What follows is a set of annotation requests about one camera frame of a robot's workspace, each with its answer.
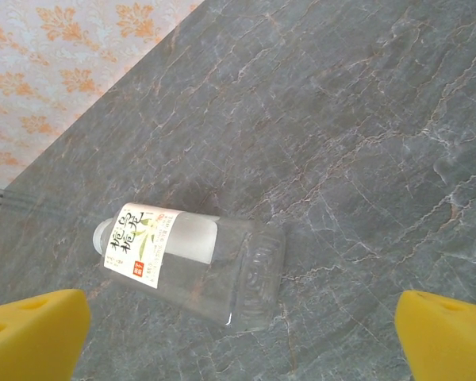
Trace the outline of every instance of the green leaf illustration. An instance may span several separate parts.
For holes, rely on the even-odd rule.
[[[144,246],[146,245],[147,239],[148,239],[148,236],[145,236],[145,238],[143,239],[143,243],[140,246],[140,260],[143,259]]]

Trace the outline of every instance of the marble veining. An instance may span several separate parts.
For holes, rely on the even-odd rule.
[[[130,201],[282,227],[271,327],[103,277]],[[476,303],[476,0],[206,0],[6,190],[0,303],[68,287],[74,380],[408,381],[401,292]]]

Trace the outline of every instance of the orange floral pattern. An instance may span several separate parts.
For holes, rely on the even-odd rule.
[[[202,0],[0,1],[0,188]]]

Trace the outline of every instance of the bottle label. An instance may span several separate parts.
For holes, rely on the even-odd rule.
[[[104,267],[157,288],[167,238],[180,213],[125,204],[111,231]]]

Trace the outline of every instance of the red label stamp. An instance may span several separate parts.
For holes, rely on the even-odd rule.
[[[143,262],[140,262],[140,261],[136,261],[134,262],[134,275],[137,275],[139,276],[140,278],[143,277],[143,267],[144,267],[144,263]]]

